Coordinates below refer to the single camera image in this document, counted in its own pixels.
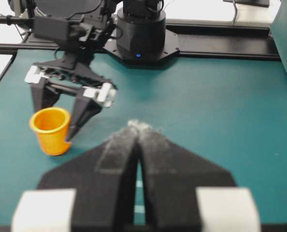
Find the yellow plastic cup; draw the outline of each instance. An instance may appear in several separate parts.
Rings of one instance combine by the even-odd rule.
[[[67,152],[71,143],[65,142],[64,139],[70,120],[68,111],[58,107],[42,109],[31,117],[30,127],[36,132],[44,153],[58,156]]]

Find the wire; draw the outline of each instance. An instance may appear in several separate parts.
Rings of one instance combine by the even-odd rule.
[[[147,8],[149,11],[158,14],[158,13],[160,13],[160,12],[163,10],[163,8],[164,8],[164,0],[161,0],[161,2],[162,2],[162,7],[161,7],[161,9],[158,10],[158,11],[153,10],[152,8],[150,8],[150,7],[148,7],[148,6],[146,6],[146,8]]]
[[[20,33],[20,31],[19,31],[19,29],[18,29],[17,25],[16,25],[16,24],[14,24],[14,26],[16,27],[16,29],[17,29],[17,31],[18,31],[18,33],[19,33],[19,35],[20,35],[21,39],[23,40],[23,37],[22,37],[22,35],[21,35],[21,33]]]
[[[58,59],[57,58],[57,52],[61,49],[61,47],[58,47],[56,50],[55,50],[55,53],[54,53],[54,56],[55,56],[55,59]]]
[[[173,3],[173,2],[174,2],[174,0],[172,0],[172,1],[168,2],[168,3],[166,4],[166,6],[164,7],[164,9],[163,9],[163,10],[165,10],[165,9],[168,7],[168,5],[169,5],[169,4],[171,4],[171,3]]]
[[[237,9],[237,5],[236,5],[236,0],[232,0],[232,3],[234,4],[235,15],[234,15],[234,18],[232,19],[231,25],[234,26],[234,24],[236,22],[237,14],[238,14],[238,9]]]
[[[83,15],[83,14],[92,13],[92,12],[96,11],[96,10],[100,7],[100,5],[101,5],[102,2],[103,2],[103,0],[100,0],[99,4],[98,4],[93,10],[85,11],[85,12],[75,12],[75,13],[71,14],[70,16],[66,17],[65,19],[71,19],[71,18],[73,18],[75,15]]]

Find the green mat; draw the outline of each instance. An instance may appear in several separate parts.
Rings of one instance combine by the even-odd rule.
[[[44,172],[134,118],[229,169],[252,190],[263,223],[287,223],[287,77],[281,62],[175,58],[160,70],[139,70],[98,54],[92,68],[118,85],[115,105],[86,124],[67,154],[50,157],[29,129],[33,107],[24,77],[33,62],[51,59],[51,51],[19,51],[0,82],[0,224],[11,223],[22,192],[34,189]],[[67,96],[57,103],[72,105]],[[136,205],[136,223],[144,223],[142,193]]]

